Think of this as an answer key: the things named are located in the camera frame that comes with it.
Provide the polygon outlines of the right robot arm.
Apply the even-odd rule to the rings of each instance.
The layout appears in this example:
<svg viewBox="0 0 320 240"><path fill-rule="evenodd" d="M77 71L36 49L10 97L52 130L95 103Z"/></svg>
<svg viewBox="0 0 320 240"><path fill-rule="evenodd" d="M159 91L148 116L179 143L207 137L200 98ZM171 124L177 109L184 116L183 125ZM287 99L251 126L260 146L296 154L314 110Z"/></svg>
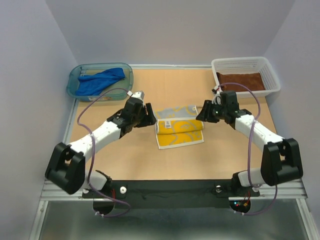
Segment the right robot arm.
<svg viewBox="0 0 320 240"><path fill-rule="evenodd" d="M248 138L262 152L259 168L247 167L233 174L230 189L242 195L248 187L267 184L277 186L302 178L304 171L299 143L294 138L284 138L266 128L247 109L241 109L234 91L222 91L214 100L205 100L197 120L218 123L223 120L234 130Z"/></svg>

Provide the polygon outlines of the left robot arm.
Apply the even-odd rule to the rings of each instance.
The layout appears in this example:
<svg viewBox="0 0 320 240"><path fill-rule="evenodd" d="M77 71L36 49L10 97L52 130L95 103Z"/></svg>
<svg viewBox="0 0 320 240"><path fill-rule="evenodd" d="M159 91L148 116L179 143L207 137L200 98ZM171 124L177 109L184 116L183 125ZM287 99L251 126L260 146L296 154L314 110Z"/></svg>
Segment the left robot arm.
<svg viewBox="0 0 320 240"><path fill-rule="evenodd" d="M45 178L67 194L77 192L88 176L86 162L108 144L119 140L133 128L144 128L156 123L152 105L141 97L130 97L124 108L108 117L103 124L81 139L71 143L58 143L51 154Z"/></svg>

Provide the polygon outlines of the yellow white towel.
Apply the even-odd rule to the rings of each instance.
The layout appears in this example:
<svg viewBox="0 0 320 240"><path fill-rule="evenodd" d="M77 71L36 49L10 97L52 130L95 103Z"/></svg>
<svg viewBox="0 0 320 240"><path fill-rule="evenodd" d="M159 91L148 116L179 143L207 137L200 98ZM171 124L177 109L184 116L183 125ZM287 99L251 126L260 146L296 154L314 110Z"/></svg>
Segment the yellow white towel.
<svg viewBox="0 0 320 240"><path fill-rule="evenodd" d="M204 123L196 120L195 105L165 108L154 112L155 134L160 150L186 147L204 142Z"/></svg>

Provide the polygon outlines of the brown towel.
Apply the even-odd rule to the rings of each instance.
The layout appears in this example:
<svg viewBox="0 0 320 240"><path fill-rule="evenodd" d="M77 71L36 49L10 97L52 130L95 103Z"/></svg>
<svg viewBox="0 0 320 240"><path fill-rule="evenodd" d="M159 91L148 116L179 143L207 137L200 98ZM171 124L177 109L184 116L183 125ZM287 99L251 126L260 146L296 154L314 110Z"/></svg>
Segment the brown towel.
<svg viewBox="0 0 320 240"><path fill-rule="evenodd" d="M237 83L253 91L264 91L265 87L260 73L221 74L216 73L219 84Z"/></svg>

